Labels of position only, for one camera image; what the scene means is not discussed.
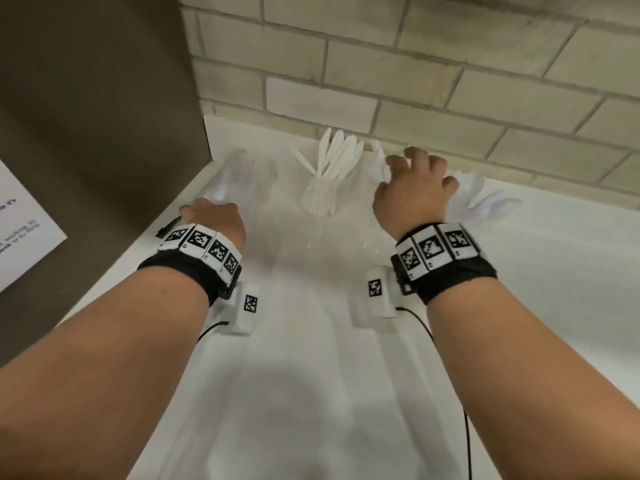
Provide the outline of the person's right hand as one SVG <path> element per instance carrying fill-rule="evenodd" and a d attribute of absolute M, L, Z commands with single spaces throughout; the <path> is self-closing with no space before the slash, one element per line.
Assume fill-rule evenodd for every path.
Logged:
<path fill-rule="evenodd" d="M 432 155 L 432 167 L 411 168 L 405 156 L 389 155 L 386 164 L 390 181 L 395 182 L 396 211 L 393 217 L 376 217 L 380 227 L 399 242 L 414 229 L 434 223 L 444 223 L 451 197 L 445 197 L 442 181 L 448 163 Z"/>

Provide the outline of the person's left hand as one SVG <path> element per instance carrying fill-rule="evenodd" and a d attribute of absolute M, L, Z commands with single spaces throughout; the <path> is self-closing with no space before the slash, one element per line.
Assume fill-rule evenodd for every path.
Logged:
<path fill-rule="evenodd" d="M 202 225 L 222 233 L 238 251 L 244 250 L 246 229 L 235 203 L 214 204 L 206 198 L 197 198 L 193 203 L 200 207 L 200 218 L 185 223 Z"/>

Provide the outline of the person's right forearm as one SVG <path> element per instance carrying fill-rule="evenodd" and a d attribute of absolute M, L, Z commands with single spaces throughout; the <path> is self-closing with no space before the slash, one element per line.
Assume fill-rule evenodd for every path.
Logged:
<path fill-rule="evenodd" d="M 426 309 L 503 480 L 640 480 L 640 409 L 500 281 L 461 283 Z"/>

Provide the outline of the person's left forearm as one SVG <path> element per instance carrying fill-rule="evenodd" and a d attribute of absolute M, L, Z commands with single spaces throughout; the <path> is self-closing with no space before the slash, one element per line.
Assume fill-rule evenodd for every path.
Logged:
<path fill-rule="evenodd" d="M 126 480 L 208 310 L 196 281 L 148 267 L 0 368 L 0 480 Z"/>

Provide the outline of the bunch of white plastic forks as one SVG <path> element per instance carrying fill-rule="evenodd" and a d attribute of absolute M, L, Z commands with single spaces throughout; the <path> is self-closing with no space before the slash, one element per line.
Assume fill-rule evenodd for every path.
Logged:
<path fill-rule="evenodd" d="M 384 154 L 379 141 L 372 140 L 372 147 L 380 163 L 380 169 L 382 170 L 383 179 L 381 182 L 389 182 L 390 172 L 385 161 L 388 155 Z M 486 183 L 485 177 L 476 172 L 451 172 L 449 170 L 449 162 L 448 160 L 446 161 L 448 163 L 446 176 L 456 177 L 460 186 L 448 203 L 444 223 L 459 222 L 468 228 L 488 225 L 505 219 L 510 213 L 523 204 L 523 201 L 520 199 L 505 197 L 503 191 L 495 191 L 481 196 Z"/>

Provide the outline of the left wristband with marker tiles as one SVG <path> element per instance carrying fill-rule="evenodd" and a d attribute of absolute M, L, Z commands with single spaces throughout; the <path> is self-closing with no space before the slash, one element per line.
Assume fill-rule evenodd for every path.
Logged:
<path fill-rule="evenodd" d="M 242 271 L 243 256 L 224 234 L 197 224 L 174 227 L 155 254 L 138 266 L 166 267 L 196 282 L 205 291 L 209 306 L 232 297 Z"/>

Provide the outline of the wristband with marker tiles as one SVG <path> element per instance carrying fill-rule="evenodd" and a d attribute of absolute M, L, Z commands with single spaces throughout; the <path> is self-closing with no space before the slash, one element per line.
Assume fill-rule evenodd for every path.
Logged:
<path fill-rule="evenodd" d="M 205 291 L 209 306 L 232 297 L 242 271 L 243 256 L 224 234 L 197 224 L 174 227 L 155 254 L 138 266 L 166 267 L 196 282 Z"/>
<path fill-rule="evenodd" d="M 497 270 L 464 224 L 423 224 L 404 234 L 391 257 L 402 295 L 428 305 L 444 291 L 479 278 L 498 279 Z"/>

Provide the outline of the bunch of white plastic knives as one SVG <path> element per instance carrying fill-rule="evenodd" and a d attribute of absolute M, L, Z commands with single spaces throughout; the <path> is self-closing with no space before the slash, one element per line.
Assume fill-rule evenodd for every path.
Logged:
<path fill-rule="evenodd" d="M 345 136 L 343 130 L 332 132 L 328 128 L 317 147 L 315 167 L 293 145 L 289 149 L 293 156 L 311 174 L 311 180 L 300 199 L 301 208 L 315 217 L 327 217 L 337 209 L 340 187 L 361 163 L 365 141 L 354 135 Z"/>

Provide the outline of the right wristband with marker tiles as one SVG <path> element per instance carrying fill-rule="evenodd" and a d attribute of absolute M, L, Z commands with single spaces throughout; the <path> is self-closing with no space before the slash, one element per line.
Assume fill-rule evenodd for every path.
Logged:
<path fill-rule="evenodd" d="M 497 270 L 464 224 L 423 224 L 404 234 L 391 257 L 402 295 L 428 305 L 444 291 L 479 278 L 498 279 Z"/>

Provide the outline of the brown cabinet side panel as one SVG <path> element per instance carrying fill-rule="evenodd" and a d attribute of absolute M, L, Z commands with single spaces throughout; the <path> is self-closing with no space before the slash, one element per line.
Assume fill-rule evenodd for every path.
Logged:
<path fill-rule="evenodd" d="M 0 0 L 0 160 L 67 239 L 0 292 L 0 367 L 211 161 L 179 0 Z"/>

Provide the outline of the white paper sign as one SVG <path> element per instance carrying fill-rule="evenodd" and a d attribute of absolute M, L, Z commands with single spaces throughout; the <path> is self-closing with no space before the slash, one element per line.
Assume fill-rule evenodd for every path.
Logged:
<path fill-rule="evenodd" d="M 0 161 L 0 292 L 67 239 L 67 235 Z"/>

